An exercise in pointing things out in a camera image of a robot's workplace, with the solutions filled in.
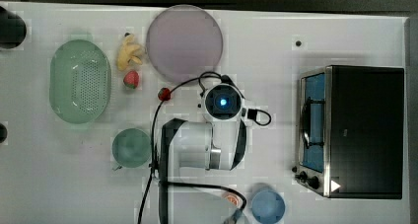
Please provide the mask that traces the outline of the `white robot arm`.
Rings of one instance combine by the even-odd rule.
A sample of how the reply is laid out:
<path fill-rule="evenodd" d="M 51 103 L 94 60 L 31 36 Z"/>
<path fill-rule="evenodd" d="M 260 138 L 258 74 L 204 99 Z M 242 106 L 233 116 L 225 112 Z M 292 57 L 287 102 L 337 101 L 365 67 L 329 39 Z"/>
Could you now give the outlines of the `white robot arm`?
<path fill-rule="evenodd" d="M 173 118 L 158 135 L 160 224 L 226 224 L 242 211 L 222 197 L 226 187 L 199 184 L 183 175 L 182 168 L 234 169 L 244 157 L 247 118 L 254 109 L 232 82 L 202 92 L 201 121 Z"/>

